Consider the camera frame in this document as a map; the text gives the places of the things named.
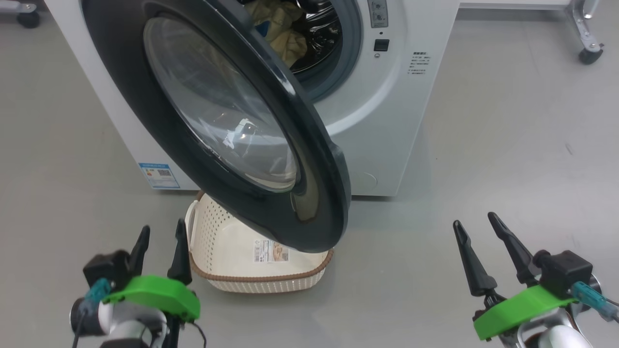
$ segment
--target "printed instruction label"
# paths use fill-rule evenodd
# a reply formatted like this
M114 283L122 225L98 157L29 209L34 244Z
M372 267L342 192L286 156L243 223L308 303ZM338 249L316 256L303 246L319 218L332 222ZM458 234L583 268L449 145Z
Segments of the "printed instruction label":
M181 188L170 166L159 163L138 163L152 188Z
M409 64L409 75L425 75L430 65L430 58L428 52L413 52L413 58L410 59Z
M288 262L290 250L276 241L260 239L254 241L254 262Z

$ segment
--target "laundry basket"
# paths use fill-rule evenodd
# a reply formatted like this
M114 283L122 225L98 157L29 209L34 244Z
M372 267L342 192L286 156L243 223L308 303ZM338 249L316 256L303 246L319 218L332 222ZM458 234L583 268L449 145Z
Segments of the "laundry basket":
M228 292L305 290L322 278L333 249L301 253L271 241L230 215L202 191L185 215L191 268Z

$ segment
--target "brown basket rim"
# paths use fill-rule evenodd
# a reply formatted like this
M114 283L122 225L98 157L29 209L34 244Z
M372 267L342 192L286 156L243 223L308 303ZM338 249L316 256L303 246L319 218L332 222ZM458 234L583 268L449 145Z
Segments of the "brown basket rim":
M202 190L198 191L196 200L200 201L204 196L204 192ZM193 260L193 255L191 252L189 253L189 263L191 263L191 269L202 278L205 278L209 281L219 281L219 282L283 282L283 281L294 281L297 279L308 278L317 275L320 273L327 265L331 262L333 258L333 249L330 249L327 252L327 256L324 258L322 263L312 269L311 271L304 273L296 273L296 274L287 274L286 276L270 276L270 277L230 277L230 276L216 276L215 274L206 273L201 270L196 262Z

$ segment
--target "floor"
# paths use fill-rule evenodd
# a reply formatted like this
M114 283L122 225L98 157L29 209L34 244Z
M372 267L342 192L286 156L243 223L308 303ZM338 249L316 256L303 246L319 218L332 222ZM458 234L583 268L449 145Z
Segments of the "floor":
M312 290L246 296L196 279L211 347L499 347L479 342L451 230L461 219L511 296L496 211L533 252L571 249L619 298L619 2L591 26L606 43L591 66L559 14L462 11L398 197L356 199L348 232ZM25 30L0 18L0 328L6 347L67 347L81 269L152 227L145 273L164 274L191 193L152 191L50 16ZM619 329L595 313L596 347ZM98 347L83 339L80 347ZM181 347L199 347L188 328Z

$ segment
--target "open washing machine door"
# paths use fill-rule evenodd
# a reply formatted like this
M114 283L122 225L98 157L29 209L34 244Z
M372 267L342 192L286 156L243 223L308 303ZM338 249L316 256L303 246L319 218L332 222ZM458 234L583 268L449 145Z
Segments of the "open washing machine door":
M347 225L341 150L234 0L84 0L123 97L167 154L257 232L304 252Z

